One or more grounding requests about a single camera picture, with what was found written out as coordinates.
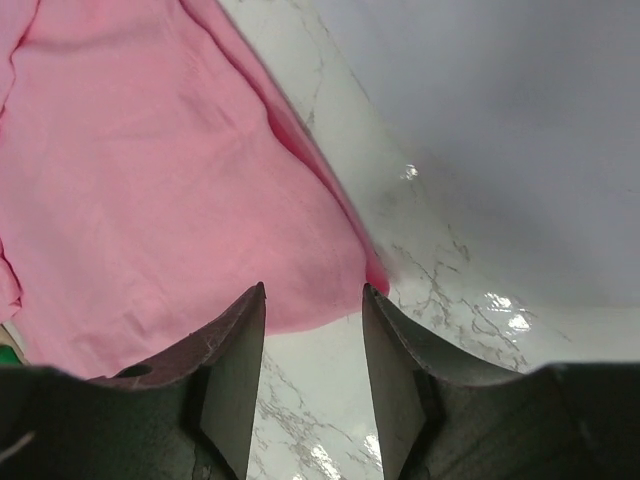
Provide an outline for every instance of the pink cloth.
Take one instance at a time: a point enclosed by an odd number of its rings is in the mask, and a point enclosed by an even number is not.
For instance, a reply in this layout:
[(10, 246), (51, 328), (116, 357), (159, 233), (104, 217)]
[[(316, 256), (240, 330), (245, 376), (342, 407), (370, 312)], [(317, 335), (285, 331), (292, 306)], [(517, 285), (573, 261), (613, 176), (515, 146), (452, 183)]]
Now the pink cloth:
[(269, 333), (358, 309), (365, 268), (388, 287), (213, 0), (2, 0), (0, 106), (0, 322), (31, 362), (112, 375), (258, 281)]

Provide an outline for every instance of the marble countertop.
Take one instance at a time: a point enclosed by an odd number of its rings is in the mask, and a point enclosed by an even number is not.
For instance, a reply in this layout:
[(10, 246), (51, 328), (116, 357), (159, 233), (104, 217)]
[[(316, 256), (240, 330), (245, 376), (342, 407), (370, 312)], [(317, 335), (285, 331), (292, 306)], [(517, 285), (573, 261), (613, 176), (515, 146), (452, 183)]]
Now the marble countertop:
[[(303, 119), (411, 318), (518, 371), (587, 358), (583, 344), (482, 275), (429, 208), (420, 172), (370, 104), (310, 0), (221, 0)], [(266, 339), (251, 479), (382, 479), (360, 314)]]

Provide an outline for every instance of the gray wall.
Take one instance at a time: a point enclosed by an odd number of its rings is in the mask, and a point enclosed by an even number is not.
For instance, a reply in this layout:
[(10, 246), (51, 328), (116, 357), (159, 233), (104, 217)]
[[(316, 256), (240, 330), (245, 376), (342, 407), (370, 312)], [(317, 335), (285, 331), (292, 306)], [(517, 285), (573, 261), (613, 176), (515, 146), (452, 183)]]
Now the gray wall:
[(640, 305), (639, 0), (314, 4), (486, 273)]

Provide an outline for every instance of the green object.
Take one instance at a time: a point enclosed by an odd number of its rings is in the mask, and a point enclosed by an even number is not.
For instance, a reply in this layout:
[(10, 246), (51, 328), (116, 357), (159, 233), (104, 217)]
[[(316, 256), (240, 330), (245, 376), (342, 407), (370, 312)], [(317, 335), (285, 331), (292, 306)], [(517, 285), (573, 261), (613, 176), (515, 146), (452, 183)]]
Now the green object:
[(20, 359), (8, 345), (0, 345), (0, 365), (21, 365)]

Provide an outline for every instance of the glossy surface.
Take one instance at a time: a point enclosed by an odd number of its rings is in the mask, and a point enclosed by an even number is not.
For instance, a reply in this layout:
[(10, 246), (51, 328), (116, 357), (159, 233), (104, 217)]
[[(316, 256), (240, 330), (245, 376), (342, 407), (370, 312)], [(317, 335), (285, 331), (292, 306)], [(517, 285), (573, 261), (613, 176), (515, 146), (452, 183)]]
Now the glossy surface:
[[(391, 299), (407, 315), (520, 371), (550, 360), (637, 358), (630, 310), (617, 311), (626, 348), (612, 336), (605, 345), (610, 309), (534, 309), (482, 273), (466, 237), (427, 197), (424, 167), (387, 131), (310, 0), (221, 3), (325, 153), (390, 270)], [(267, 338), (249, 478), (382, 479), (366, 369), (360, 314)]]
[(640, 306), (640, 4), (313, 0), (431, 204), (530, 304)]

